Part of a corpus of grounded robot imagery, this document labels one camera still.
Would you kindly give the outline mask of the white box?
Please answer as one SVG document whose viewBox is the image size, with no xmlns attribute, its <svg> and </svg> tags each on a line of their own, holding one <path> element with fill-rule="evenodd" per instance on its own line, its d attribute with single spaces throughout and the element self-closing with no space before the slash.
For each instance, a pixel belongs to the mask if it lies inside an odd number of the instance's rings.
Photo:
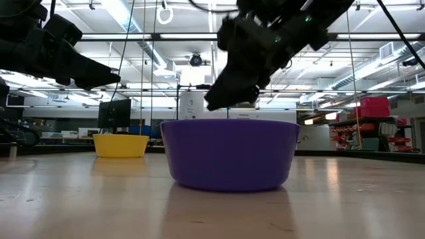
<svg viewBox="0 0 425 239">
<path fill-rule="evenodd" d="M 94 134 L 98 134 L 100 128 L 94 127 L 79 127 L 78 128 L 78 137 L 79 138 L 92 138 Z"/>
</svg>

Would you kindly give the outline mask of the white pillar with sign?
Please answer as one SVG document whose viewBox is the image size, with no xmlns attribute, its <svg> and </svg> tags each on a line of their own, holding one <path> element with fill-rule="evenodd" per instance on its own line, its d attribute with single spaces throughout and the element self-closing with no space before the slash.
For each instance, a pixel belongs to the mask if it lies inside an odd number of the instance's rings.
<svg viewBox="0 0 425 239">
<path fill-rule="evenodd" d="M 186 91 L 180 95 L 179 99 L 179 119 L 193 120 L 200 119 L 204 114 L 204 93 Z"/>
</svg>

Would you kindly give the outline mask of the black metal frame stand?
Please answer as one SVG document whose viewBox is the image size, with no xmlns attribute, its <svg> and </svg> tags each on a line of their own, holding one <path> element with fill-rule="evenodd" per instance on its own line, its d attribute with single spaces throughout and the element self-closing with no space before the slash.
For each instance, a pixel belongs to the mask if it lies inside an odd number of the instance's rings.
<svg viewBox="0 0 425 239">
<path fill-rule="evenodd" d="M 206 89 L 198 89 L 196 86 L 188 85 L 188 86 L 182 86 L 177 85 L 176 89 L 176 95 L 175 95 L 175 101 L 176 101 L 176 110 L 175 110 L 175 116 L 173 117 L 175 120 L 179 120 L 179 99 L 180 95 L 186 91 L 194 91 L 194 92 L 203 92 L 204 93 L 204 114 L 203 117 L 200 119 L 228 119 L 229 116 L 229 109 L 220 109 L 214 112 L 210 112 L 207 110 L 207 102 L 205 101 L 205 94 L 207 92 Z"/>
</svg>

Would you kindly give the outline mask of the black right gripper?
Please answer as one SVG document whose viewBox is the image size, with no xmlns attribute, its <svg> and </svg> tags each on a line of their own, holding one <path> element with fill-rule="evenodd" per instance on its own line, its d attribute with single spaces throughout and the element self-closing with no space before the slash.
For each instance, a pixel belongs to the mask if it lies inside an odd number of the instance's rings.
<svg viewBox="0 0 425 239">
<path fill-rule="evenodd" d="M 205 95 L 210 112 L 241 102 L 253 104 L 260 87 L 267 86 L 271 75 L 298 51 L 299 15 L 278 17 L 270 26 L 259 25 L 251 17 L 237 17 L 227 63 Z"/>
</svg>

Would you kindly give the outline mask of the purple plastic bowl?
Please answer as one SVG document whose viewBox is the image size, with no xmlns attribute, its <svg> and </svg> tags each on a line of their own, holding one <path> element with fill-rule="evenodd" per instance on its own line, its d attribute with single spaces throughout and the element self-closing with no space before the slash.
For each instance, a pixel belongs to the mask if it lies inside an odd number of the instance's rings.
<svg viewBox="0 0 425 239">
<path fill-rule="evenodd" d="M 285 183 L 301 129 L 260 119 L 185 119 L 160 127 L 177 183 L 228 192 L 265 191 Z"/>
</svg>

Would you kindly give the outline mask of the yellow plastic bowl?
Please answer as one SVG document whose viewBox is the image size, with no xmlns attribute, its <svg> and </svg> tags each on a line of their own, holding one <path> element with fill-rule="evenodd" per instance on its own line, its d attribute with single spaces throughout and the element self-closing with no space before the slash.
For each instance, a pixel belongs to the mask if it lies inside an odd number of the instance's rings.
<svg viewBox="0 0 425 239">
<path fill-rule="evenodd" d="M 95 134 L 96 154 L 105 158 L 137 158 L 145 153 L 149 137 L 144 135 Z"/>
</svg>

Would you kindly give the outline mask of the black computer monitor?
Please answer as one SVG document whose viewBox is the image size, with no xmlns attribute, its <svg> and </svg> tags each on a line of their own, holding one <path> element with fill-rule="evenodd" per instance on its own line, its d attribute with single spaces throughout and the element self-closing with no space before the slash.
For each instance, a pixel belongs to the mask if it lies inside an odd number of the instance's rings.
<svg viewBox="0 0 425 239">
<path fill-rule="evenodd" d="M 98 127 L 100 129 L 112 128 L 117 132 L 119 127 L 129 127 L 131 117 L 131 100 L 114 100 L 102 102 L 98 108 Z"/>
</svg>

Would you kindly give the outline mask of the blue bin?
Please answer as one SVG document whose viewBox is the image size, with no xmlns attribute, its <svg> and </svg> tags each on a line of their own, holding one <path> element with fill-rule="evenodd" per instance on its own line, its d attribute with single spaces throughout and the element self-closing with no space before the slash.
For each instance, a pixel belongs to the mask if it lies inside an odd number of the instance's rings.
<svg viewBox="0 0 425 239">
<path fill-rule="evenodd" d="M 151 138 L 161 138 L 161 131 L 158 126 L 151 127 L 150 125 L 131 125 L 129 127 L 129 133 L 134 135 L 142 134 Z"/>
</svg>

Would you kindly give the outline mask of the long ceiling light bar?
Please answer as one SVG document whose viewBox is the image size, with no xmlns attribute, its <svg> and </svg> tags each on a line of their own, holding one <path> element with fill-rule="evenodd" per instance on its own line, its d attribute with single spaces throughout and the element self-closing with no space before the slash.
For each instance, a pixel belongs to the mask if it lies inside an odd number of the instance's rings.
<svg viewBox="0 0 425 239">
<path fill-rule="evenodd" d="M 84 33 L 81 42 L 123 42 L 123 41 L 216 41 L 216 33 Z M 396 33 L 329 33 L 329 40 L 332 42 L 352 41 L 401 41 L 401 37 Z"/>
</svg>

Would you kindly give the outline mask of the white container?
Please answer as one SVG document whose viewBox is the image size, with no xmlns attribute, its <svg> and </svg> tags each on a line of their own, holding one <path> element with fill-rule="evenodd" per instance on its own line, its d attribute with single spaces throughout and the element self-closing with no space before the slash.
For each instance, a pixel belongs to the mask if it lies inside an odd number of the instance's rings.
<svg viewBox="0 0 425 239">
<path fill-rule="evenodd" d="M 379 125 L 379 133 L 381 135 L 391 136 L 391 135 L 394 135 L 397 131 L 398 131 L 397 125 L 393 123 L 382 122 Z"/>
</svg>

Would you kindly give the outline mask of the teal box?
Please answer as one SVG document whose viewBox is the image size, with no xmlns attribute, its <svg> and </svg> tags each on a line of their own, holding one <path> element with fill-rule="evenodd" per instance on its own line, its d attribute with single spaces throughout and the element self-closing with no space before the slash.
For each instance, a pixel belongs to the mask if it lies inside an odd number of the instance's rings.
<svg viewBox="0 0 425 239">
<path fill-rule="evenodd" d="M 377 137 L 362 138 L 363 151 L 379 151 L 380 139 Z"/>
</svg>

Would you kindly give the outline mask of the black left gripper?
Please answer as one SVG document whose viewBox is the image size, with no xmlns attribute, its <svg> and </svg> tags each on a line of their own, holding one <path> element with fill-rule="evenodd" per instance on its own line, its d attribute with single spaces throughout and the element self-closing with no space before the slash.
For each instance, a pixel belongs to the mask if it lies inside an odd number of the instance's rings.
<svg viewBox="0 0 425 239">
<path fill-rule="evenodd" d="M 23 39 L 0 34 L 0 70 L 54 78 L 58 84 L 83 90 L 120 82 L 110 67 L 81 55 L 45 29 L 33 29 Z"/>
</svg>

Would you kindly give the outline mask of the dark storage shelf rack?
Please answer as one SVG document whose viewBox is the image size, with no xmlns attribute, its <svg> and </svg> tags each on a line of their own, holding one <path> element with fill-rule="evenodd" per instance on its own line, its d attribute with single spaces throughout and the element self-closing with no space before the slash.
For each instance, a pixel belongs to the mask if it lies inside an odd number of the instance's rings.
<svg viewBox="0 0 425 239">
<path fill-rule="evenodd" d="M 379 133 L 380 123 L 393 123 L 398 131 L 391 136 Z M 379 151 L 387 153 L 419 153 L 413 148 L 412 126 L 404 118 L 359 118 L 332 123 L 330 127 L 330 140 L 335 143 L 338 151 L 362 150 L 362 138 L 377 137 L 380 139 Z"/>
</svg>

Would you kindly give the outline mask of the red storage crate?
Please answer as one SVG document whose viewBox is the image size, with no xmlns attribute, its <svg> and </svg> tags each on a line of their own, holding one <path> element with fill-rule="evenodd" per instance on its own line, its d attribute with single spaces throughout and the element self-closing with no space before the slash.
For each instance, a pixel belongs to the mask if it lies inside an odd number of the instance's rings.
<svg viewBox="0 0 425 239">
<path fill-rule="evenodd" d="M 385 118 L 390 116 L 390 110 L 388 108 L 357 107 L 353 109 L 353 113 L 359 118 Z"/>
<path fill-rule="evenodd" d="M 362 108 L 389 108 L 387 97 L 364 97 L 360 99 Z"/>
</svg>

